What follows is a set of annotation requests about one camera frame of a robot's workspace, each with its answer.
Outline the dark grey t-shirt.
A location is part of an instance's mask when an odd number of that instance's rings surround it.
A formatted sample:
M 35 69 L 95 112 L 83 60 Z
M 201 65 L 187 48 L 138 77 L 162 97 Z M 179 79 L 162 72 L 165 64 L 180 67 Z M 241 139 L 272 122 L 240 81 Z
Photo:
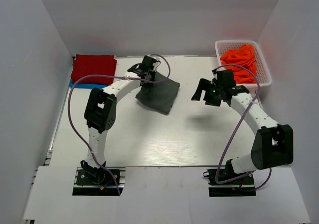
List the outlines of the dark grey t-shirt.
M 159 113 L 168 115 L 177 97 L 180 83 L 166 79 L 159 72 L 155 74 L 155 81 L 163 82 L 152 84 L 152 87 L 142 87 L 136 99 L 144 106 Z

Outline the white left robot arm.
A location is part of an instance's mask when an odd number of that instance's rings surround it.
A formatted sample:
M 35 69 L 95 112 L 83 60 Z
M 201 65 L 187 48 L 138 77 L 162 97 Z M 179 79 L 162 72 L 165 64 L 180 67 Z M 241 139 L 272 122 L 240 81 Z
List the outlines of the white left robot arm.
M 116 107 L 124 96 L 134 89 L 144 85 L 145 82 L 155 80 L 156 67 L 158 62 L 152 64 L 139 63 L 129 68 L 124 78 L 115 81 L 113 84 L 103 89 L 93 89 L 84 113 L 88 131 L 89 145 L 85 159 L 86 165 L 92 167 L 88 172 L 88 178 L 95 184 L 99 184 L 105 179 L 105 171 L 100 166 L 105 166 L 105 143 L 108 130 L 114 125 L 116 120 Z

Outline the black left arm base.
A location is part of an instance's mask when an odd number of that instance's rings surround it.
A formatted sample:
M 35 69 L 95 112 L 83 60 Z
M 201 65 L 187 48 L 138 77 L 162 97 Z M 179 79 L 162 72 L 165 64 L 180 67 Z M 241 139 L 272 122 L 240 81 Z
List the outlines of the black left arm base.
M 111 168 L 108 171 L 94 168 L 84 160 L 77 168 L 73 196 L 114 196 L 118 197 L 125 185 L 126 171 L 124 168 Z

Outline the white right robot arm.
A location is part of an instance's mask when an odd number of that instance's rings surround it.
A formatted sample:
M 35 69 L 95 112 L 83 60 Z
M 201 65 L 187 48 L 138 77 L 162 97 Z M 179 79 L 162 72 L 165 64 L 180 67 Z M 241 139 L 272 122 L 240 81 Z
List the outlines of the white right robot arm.
M 279 124 L 255 103 L 245 86 L 234 82 L 225 84 L 216 79 L 200 79 L 193 101 L 203 99 L 206 105 L 220 106 L 226 102 L 241 115 L 255 135 L 250 153 L 226 162 L 224 174 L 232 184 L 238 183 L 244 173 L 289 165 L 294 160 L 294 132 L 290 125 Z

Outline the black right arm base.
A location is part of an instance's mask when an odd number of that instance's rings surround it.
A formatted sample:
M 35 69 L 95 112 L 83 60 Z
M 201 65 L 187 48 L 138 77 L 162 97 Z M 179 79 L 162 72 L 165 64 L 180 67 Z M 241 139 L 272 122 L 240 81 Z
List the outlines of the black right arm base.
M 211 168 L 203 172 L 208 180 L 210 197 L 254 197 L 256 196 L 252 161 L 230 159 L 220 169 Z

